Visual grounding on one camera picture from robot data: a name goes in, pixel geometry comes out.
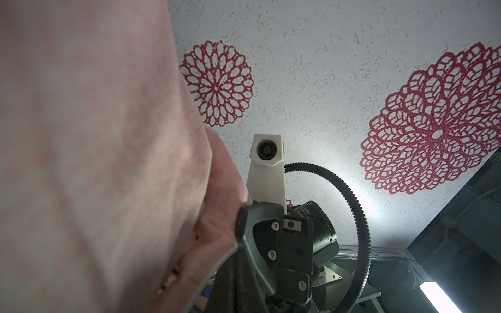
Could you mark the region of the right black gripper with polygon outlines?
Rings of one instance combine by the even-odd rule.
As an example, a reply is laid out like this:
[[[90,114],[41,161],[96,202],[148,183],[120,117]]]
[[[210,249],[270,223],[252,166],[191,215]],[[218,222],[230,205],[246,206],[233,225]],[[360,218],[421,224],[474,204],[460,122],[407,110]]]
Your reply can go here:
[[[322,267],[339,250],[320,206],[310,201],[284,215],[279,204],[254,203],[240,210],[236,236],[258,289],[273,295],[273,311],[310,312]]]

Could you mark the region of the pink good night pillow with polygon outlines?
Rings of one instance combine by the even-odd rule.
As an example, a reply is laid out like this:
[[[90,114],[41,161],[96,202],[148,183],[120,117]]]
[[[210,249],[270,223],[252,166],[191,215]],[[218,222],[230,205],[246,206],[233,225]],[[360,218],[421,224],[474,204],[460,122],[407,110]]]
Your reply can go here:
[[[249,201],[167,1],[1,2],[2,312],[188,312]]]

